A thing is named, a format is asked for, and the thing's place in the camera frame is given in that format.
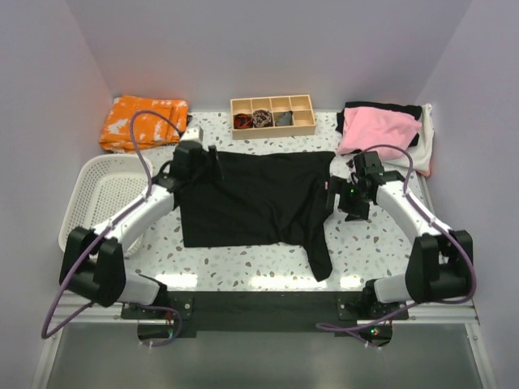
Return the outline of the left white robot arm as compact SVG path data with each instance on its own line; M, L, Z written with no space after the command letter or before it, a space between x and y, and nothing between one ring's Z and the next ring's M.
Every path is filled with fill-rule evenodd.
M172 159L154 176L143 156L138 157L147 186L109 219L69 233L59 283L61 291L94 304L133 303L148 317L159 318L168 308L167 287L153 278L127 273L124 254L146 229L173 211L178 193L201 182L220 181L222 169L217 148L205 148L195 140L180 142Z

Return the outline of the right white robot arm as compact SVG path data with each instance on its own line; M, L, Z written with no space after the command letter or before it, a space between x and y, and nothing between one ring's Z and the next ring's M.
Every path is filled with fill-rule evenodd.
M439 220L412 193L409 174L387 170L377 152L357 154L348 178L328 182L327 206L354 220L367 220L377 205L393 218L412 247L405 271L369 280L357 301L345 304L353 318L380 318L400 312L408 301L457 304L475 292L473 239Z

